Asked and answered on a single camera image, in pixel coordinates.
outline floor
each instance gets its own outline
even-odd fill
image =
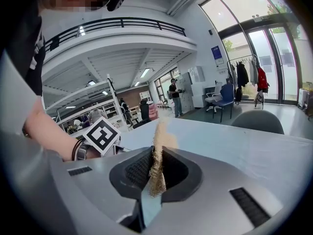
[[[261,109],[261,105],[257,105],[256,109]],[[180,118],[209,122],[220,123],[221,110],[217,109],[217,113],[212,117],[212,110],[206,112],[207,107],[194,110],[186,113]],[[240,103],[233,108],[232,119],[230,119],[230,108],[226,107],[223,111],[222,124],[231,125],[233,120],[241,113],[255,109],[254,104]],[[285,135],[300,137],[313,140],[313,120],[308,121],[305,113],[296,106],[264,104],[264,110],[272,112],[276,115],[285,132]],[[159,117],[171,117],[175,115],[171,109],[158,108]]]

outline sign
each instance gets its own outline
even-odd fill
[[[220,48],[218,46],[215,46],[215,47],[211,48],[211,50],[212,50],[216,65],[223,64],[224,59],[222,58]]]
[[[106,154],[120,135],[121,132],[104,117],[98,119],[98,121],[83,134],[86,140],[102,155]]]

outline tree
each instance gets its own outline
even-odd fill
[[[288,5],[278,2],[275,4],[276,9],[279,11],[279,13],[292,13],[291,9],[288,7]],[[273,8],[272,5],[268,4],[268,15],[276,14],[276,10]],[[297,39],[299,38],[300,31],[297,29],[297,27],[294,27],[293,25],[289,25],[289,28],[291,30],[293,38]],[[272,29],[273,34],[276,33],[284,33],[285,29],[283,27],[280,28],[274,28]]]
[[[229,39],[223,39],[223,43],[227,52],[230,52],[232,50],[233,43]]]

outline jeans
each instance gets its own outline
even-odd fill
[[[182,115],[180,98],[173,97],[173,102],[175,105],[175,117],[178,118],[178,115]]]

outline red jacket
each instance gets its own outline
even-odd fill
[[[268,81],[266,79],[266,74],[262,68],[258,68],[259,73],[259,82],[258,82],[258,89],[268,89]]]

